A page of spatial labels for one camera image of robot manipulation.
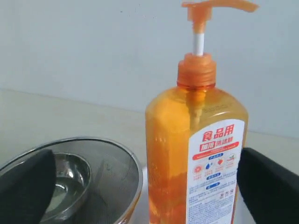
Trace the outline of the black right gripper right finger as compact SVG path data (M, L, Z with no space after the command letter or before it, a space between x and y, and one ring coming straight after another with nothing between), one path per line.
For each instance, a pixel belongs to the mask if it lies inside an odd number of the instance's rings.
M246 147L241 151L237 184L257 224L299 222L299 176Z

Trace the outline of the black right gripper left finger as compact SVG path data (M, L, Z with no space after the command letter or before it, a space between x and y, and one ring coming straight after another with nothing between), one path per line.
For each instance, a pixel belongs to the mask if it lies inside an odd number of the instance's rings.
M51 150L30 156L0 176L0 222L38 224L55 189L55 157Z

